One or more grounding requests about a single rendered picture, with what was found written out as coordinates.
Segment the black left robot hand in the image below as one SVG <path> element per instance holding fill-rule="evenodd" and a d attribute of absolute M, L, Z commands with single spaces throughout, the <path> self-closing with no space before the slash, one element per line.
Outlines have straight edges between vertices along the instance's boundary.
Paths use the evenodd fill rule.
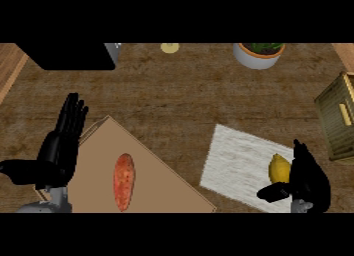
<path fill-rule="evenodd" d="M 89 107 L 79 94 L 67 97 L 55 130 L 48 134 L 36 160 L 12 159 L 0 162 L 0 173 L 17 185 L 34 184 L 65 187 L 73 179 L 77 166 L 80 136 Z"/>

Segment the black appliance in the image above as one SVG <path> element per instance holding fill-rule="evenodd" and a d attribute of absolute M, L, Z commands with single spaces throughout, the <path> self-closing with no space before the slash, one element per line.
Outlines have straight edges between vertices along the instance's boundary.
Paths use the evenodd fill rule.
<path fill-rule="evenodd" d="M 114 70 L 107 43 L 21 42 L 18 47 L 45 70 Z"/>

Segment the pale yellow round object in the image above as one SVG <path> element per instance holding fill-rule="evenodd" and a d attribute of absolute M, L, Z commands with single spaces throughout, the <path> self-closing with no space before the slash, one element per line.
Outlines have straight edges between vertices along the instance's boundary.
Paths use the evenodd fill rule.
<path fill-rule="evenodd" d="M 179 51 L 181 45 L 178 43 L 163 43 L 161 50 L 167 54 L 173 54 Z"/>

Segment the white placemat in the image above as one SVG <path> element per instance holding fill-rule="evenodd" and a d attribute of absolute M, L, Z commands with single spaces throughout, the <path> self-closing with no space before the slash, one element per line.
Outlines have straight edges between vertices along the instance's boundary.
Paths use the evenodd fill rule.
<path fill-rule="evenodd" d="M 257 197 L 259 190 L 272 184 L 275 154 L 294 159 L 290 147 L 217 124 L 200 185 L 263 212 L 290 213 L 291 199 L 269 203 Z"/>

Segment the tan wooden cutting board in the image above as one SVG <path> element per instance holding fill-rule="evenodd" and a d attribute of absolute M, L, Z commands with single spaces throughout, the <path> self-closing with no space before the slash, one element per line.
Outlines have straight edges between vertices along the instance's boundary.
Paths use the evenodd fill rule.
<path fill-rule="evenodd" d="M 86 130 L 77 168 L 68 184 L 74 213 L 119 213 L 114 171 L 120 156 L 135 162 L 135 186 L 126 213 L 213 213 L 216 206 L 138 138 L 107 116 Z"/>

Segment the orange sweet potato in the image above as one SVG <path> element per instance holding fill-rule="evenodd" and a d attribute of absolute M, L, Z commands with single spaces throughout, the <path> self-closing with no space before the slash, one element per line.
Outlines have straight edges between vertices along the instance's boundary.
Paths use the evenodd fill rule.
<path fill-rule="evenodd" d="M 124 153 L 117 160 L 114 169 L 114 196 L 121 212 L 130 206 L 136 180 L 136 168 L 132 155 Z"/>

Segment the olive wicker basket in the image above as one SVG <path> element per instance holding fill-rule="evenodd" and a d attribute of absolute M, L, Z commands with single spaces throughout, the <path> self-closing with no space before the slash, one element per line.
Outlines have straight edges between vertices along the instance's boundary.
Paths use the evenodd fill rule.
<path fill-rule="evenodd" d="M 354 165 L 354 72 L 340 73 L 315 104 L 330 160 Z"/>

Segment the white potted plant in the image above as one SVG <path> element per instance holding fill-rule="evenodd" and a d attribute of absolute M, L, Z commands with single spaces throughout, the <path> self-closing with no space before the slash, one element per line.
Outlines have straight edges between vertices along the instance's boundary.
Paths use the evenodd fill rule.
<path fill-rule="evenodd" d="M 234 44 L 234 56 L 238 62 L 250 69 L 265 70 L 269 69 L 278 62 L 284 53 L 285 46 L 281 46 L 275 54 L 260 54 L 253 52 L 243 43 Z"/>

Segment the yellow lemon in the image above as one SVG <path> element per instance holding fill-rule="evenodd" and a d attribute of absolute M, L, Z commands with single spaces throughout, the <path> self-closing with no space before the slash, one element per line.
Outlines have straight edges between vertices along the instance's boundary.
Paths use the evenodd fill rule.
<path fill-rule="evenodd" d="M 290 182 L 291 163 L 279 155 L 275 154 L 269 164 L 269 178 L 272 183 Z"/>

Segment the grey metal object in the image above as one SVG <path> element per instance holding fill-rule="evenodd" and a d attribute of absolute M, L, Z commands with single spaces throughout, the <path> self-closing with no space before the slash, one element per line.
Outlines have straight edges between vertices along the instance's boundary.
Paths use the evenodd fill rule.
<path fill-rule="evenodd" d="M 107 47 L 107 50 L 108 50 L 108 53 L 111 55 L 114 63 L 119 63 L 121 44 L 120 43 L 107 43 L 105 47 Z"/>

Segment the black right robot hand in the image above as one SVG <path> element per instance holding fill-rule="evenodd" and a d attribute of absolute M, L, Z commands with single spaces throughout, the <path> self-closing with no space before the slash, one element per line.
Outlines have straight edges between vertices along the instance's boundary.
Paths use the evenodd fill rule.
<path fill-rule="evenodd" d="M 309 151 L 308 145 L 294 140 L 294 160 L 290 182 L 278 182 L 257 192 L 257 197 L 269 203 L 288 197 L 313 203 L 309 214 L 325 213 L 331 206 L 331 183 L 328 176 Z"/>

